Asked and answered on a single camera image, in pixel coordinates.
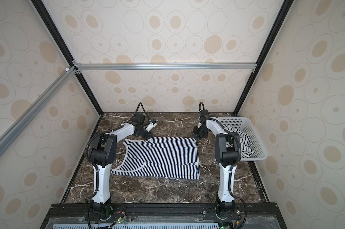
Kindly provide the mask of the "blue white striped tank top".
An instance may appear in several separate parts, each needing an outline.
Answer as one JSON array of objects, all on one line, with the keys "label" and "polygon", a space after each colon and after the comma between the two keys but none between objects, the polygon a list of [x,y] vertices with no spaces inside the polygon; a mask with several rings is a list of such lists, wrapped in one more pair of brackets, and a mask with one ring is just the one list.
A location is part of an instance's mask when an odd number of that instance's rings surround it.
[{"label": "blue white striped tank top", "polygon": [[125,139],[123,162],[113,175],[200,179],[198,144],[187,137],[152,137],[147,141]]}]

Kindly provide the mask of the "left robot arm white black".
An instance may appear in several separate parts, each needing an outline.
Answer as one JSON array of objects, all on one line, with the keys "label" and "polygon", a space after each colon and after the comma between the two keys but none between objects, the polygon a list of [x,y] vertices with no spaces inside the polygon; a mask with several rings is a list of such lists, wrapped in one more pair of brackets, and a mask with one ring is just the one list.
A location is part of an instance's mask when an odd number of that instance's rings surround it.
[{"label": "left robot arm white black", "polygon": [[156,121],[148,115],[135,113],[131,120],[121,124],[114,130],[102,131],[93,136],[84,151],[85,158],[93,166],[94,190],[85,199],[88,210],[92,210],[100,219],[111,216],[110,171],[117,156],[117,144],[126,137],[139,136],[144,140],[152,137],[151,129]]}]

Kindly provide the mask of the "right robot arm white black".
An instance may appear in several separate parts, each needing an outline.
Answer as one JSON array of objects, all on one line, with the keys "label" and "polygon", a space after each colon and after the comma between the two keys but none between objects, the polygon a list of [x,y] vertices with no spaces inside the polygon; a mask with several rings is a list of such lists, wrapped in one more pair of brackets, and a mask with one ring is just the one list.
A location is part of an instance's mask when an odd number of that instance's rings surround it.
[{"label": "right robot arm white black", "polygon": [[203,108],[199,111],[198,125],[193,128],[193,135],[203,139],[208,137],[208,132],[215,136],[214,157],[220,168],[215,211],[218,218],[225,219],[235,210],[233,188],[235,170],[241,159],[240,136]]}]

